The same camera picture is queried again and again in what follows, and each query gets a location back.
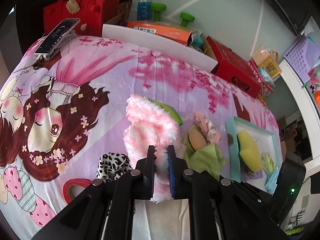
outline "cartoon girl face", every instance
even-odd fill
[[[0,111],[1,116],[11,123],[13,132],[16,132],[20,125],[26,120],[23,116],[23,106],[15,96],[8,97],[0,106]]]
[[[28,149],[30,152],[49,152],[57,141],[62,130],[61,114],[48,107],[36,112],[28,136]]]

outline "phone screen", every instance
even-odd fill
[[[45,38],[35,54],[49,54],[61,38],[72,29],[80,19],[65,19]]]

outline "green dumbbell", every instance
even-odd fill
[[[187,27],[189,22],[193,22],[195,20],[195,17],[193,15],[186,12],[182,12],[180,14],[180,18],[182,18],[182,22],[180,24],[180,26],[182,27]]]
[[[150,9],[153,10],[153,21],[158,22],[161,18],[161,12],[167,9],[167,6],[163,3],[152,3]]]

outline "pink bedsheet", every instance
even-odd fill
[[[280,147],[278,126],[267,108],[182,60],[121,41],[78,36],[34,69],[36,47],[1,90],[0,209],[21,240],[66,206],[66,181],[93,180],[104,153],[126,154],[123,132],[130,122],[125,108],[131,94],[174,107],[184,122],[183,136],[193,111],[207,115],[221,133],[224,177],[230,177],[225,128],[230,117],[273,132]]]

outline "purple organizer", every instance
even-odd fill
[[[309,81],[309,71],[320,55],[320,48],[305,36],[299,36],[284,58],[295,70],[303,83]]]

